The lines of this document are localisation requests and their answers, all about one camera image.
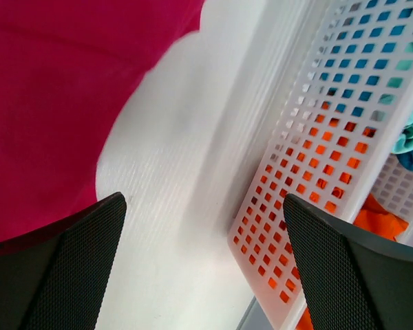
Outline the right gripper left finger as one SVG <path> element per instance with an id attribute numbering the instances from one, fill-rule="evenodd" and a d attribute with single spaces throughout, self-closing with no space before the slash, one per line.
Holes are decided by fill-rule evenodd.
<path id="1" fill-rule="evenodd" d="M 115 192 L 0 242 L 0 329 L 94 329 L 126 211 Z"/>

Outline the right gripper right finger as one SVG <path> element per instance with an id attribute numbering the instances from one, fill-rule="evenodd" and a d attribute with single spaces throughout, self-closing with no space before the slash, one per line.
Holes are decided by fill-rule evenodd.
<path id="1" fill-rule="evenodd" d="M 293 194 L 283 207 L 314 329 L 413 329 L 413 247 Z"/>

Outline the magenta t shirt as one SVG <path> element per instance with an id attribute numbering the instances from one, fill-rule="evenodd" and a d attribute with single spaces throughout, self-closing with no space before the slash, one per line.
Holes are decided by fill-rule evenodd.
<path id="1" fill-rule="evenodd" d="M 121 109 L 202 1 L 0 1 L 0 242 L 96 202 Z"/>

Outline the orange t shirt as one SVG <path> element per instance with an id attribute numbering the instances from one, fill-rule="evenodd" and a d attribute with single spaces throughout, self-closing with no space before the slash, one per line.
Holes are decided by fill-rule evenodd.
<path id="1" fill-rule="evenodd" d="M 320 105 L 319 99 L 301 99 L 281 108 L 229 232 L 233 255 L 274 329 L 294 329 L 307 316 L 283 214 L 287 194 L 392 241 L 410 229 L 399 207 L 386 205 L 374 188 L 397 117 L 391 115 L 369 139 L 363 120 L 347 131 L 346 114 Z"/>

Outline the white plastic basket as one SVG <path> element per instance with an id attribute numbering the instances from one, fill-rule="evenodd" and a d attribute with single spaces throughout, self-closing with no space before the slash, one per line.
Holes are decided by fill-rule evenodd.
<path id="1" fill-rule="evenodd" d="M 294 329 L 305 298 L 283 216 L 293 193 L 344 221 L 365 198 L 408 222 L 413 172 L 392 147 L 413 111 L 413 1 L 332 1 L 228 234 L 274 329 Z"/>

